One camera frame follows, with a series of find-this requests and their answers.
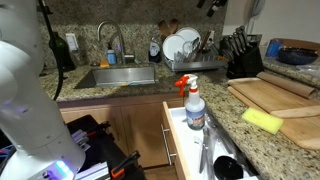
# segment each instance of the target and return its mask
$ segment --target spray bottle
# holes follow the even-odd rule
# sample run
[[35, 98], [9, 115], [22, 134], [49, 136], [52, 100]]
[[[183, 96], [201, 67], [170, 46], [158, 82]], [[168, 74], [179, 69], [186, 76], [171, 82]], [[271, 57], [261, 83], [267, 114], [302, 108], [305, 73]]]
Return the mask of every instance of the spray bottle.
[[189, 98], [185, 101], [185, 108], [187, 111], [188, 126], [193, 130], [200, 130], [204, 126], [205, 103], [199, 96], [197, 86], [198, 76], [193, 74], [185, 74], [175, 82], [175, 86], [180, 87], [180, 96], [183, 96], [184, 86], [190, 84]]

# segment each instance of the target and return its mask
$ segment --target stainless steel sink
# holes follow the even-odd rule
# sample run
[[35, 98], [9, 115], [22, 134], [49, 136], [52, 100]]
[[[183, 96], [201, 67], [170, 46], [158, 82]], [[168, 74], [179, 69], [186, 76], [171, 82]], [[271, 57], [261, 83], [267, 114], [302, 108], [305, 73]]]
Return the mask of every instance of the stainless steel sink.
[[130, 67], [91, 70], [75, 87], [112, 87], [154, 84], [158, 81], [154, 67]]

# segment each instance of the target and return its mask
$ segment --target backsplash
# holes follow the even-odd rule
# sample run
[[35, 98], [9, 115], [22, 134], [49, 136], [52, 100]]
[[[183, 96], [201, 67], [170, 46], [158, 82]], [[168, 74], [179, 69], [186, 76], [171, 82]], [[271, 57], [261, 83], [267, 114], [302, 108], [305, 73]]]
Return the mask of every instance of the backsplash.
[[[211, 1], [201, 9], [195, 0], [47, 0], [53, 12], [49, 15], [53, 31], [65, 39], [65, 33], [75, 33], [79, 52], [71, 53], [76, 65], [89, 64], [104, 59], [107, 44], [112, 39], [113, 48], [118, 44], [116, 30], [105, 25], [101, 30], [101, 42], [97, 40], [98, 25], [113, 20], [120, 26], [127, 54], [135, 54], [140, 61], [148, 61], [150, 32], [158, 30], [161, 20], [179, 20], [179, 29], [193, 27], [204, 36], [207, 30], [215, 31], [215, 43], [221, 40], [226, 7], [220, 7], [212, 17], [207, 17]], [[49, 35], [42, 14], [39, 13], [45, 63], [55, 68], [55, 60], [48, 47]]]

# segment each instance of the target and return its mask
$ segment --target wall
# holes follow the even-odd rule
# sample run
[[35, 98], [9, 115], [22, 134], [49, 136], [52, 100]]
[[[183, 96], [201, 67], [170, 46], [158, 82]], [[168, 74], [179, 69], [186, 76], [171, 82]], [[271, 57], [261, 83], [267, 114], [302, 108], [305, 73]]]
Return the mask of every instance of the wall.
[[[248, 24], [253, 0], [229, 0], [223, 34]], [[260, 45], [276, 37], [320, 42], [319, 0], [266, 0], [255, 18], [252, 34], [263, 34]]]
[[[54, 31], [65, 38], [65, 33], [75, 33], [80, 46], [74, 55], [76, 65], [88, 64], [104, 58], [109, 39], [118, 43], [115, 29], [104, 26], [101, 31], [102, 42], [97, 41], [97, 27], [107, 19], [120, 25], [127, 53], [135, 53], [141, 61], [148, 61], [150, 31], [158, 31], [161, 20], [169, 22], [172, 18], [180, 21], [179, 28], [190, 26], [203, 36], [207, 30], [215, 31], [215, 42], [221, 39], [226, 7], [216, 11], [213, 17], [206, 13], [211, 1], [206, 1], [202, 9], [196, 7], [194, 0], [47, 0], [54, 13], [50, 21]], [[43, 36], [46, 65], [55, 67], [51, 50], [48, 48], [49, 36], [39, 13], [40, 29]]]

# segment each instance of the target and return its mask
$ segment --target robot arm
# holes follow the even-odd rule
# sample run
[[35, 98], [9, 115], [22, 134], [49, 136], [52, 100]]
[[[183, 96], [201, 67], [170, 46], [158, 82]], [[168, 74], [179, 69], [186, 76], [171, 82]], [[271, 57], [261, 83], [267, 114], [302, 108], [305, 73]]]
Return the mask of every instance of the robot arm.
[[38, 74], [43, 52], [35, 0], [0, 0], [0, 128], [17, 149], [2, 179], [73, 179], [85, 154]]

